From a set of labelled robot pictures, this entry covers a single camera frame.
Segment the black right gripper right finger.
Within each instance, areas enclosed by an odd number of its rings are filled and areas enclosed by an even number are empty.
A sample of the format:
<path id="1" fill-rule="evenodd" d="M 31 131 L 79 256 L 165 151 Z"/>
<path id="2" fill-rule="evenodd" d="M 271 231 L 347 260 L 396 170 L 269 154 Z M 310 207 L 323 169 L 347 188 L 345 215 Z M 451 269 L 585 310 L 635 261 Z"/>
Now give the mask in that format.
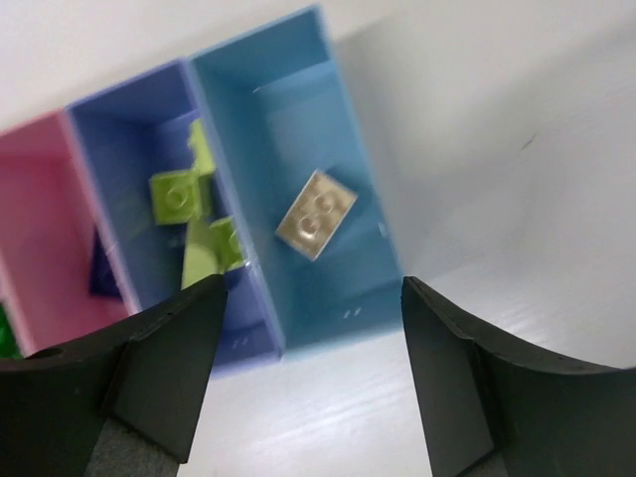
<path id="1" fill-rule="evenodd" d="M 409 363 L 436 476 L 631 476 L 635 372 L 520 339 L 415 277 Z"/>

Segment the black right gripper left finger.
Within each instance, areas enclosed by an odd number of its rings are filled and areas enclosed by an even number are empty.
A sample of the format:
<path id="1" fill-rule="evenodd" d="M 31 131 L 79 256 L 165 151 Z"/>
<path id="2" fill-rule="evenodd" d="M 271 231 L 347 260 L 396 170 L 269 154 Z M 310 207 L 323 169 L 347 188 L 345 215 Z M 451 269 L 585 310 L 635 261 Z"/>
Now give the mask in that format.
<path id="1" fill-rule="evenodd" d="M 96 332 L 1 362 L 1 473 L 157 474 L 188 461 L 222 334 L 211 275 Z"/>

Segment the purple lego brick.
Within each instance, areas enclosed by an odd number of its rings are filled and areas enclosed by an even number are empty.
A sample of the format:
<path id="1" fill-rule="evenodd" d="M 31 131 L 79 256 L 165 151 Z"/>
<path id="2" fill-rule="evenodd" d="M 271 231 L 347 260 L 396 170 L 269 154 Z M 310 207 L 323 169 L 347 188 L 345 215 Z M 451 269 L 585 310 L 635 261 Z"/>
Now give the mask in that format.
<path id="1" fill-rule="evenodd" d="M 122 301 L 119 288 L 97 230 L 93 232 L 88 291 L 93 296 L 112 298 L 119 302 Z"/>

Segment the green lego brick small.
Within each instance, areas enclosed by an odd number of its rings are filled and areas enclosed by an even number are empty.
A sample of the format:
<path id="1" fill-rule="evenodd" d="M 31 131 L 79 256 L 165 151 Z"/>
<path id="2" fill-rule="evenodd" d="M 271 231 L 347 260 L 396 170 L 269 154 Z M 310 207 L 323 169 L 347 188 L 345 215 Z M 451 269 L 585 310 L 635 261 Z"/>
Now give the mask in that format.
<path id="1" fill-rule="evenodd" d="M 22 358 L 19 345 L 2 304 L 0 304 L 0 357 L 2 359 Z"/>

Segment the lime lego brick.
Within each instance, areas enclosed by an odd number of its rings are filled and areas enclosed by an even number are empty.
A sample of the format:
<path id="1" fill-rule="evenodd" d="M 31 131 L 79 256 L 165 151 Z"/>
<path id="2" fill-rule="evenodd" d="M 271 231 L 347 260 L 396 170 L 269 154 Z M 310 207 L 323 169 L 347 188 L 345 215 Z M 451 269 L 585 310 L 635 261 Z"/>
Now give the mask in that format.
<path id="1" fill-rule="evenodd" d="M 193 169 L 201 175 L 212 175 L 216 163 L 200 119 L 194 120 L 189 126 L 188 146 L 194 157 Z"/>
<path id="2" fill-rule="evenodd" d="M 239 235 L 231 217 L 225 217 L 210 223 L 209 230 L 212 247 L 222 273 L 245 266 Z"/>
<path id="3" fill-rule="evenodd" d="M 154 221 L 159 226 L 186 224 L 213 212 L 210 175 L 195 170 L 157 173 L 149 179 Z"/>
<path id="4" fill-rule="evenodd" d="M 181 288 L 214 274 L 221 273 L 210 223 L 204 219 L 187 224 Z"/>

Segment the tan lego brick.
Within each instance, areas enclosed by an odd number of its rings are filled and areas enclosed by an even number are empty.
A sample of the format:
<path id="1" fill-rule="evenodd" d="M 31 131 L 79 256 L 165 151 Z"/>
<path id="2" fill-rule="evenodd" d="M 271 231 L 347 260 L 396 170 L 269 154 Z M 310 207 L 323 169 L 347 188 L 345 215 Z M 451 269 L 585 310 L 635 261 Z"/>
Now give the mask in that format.
<path id="1" fill-rule="evenodd" d="M 278 224 L 275 235 L 310 261 L 324 251 L 358 200 L 358 194 L 315 170 Z"/>

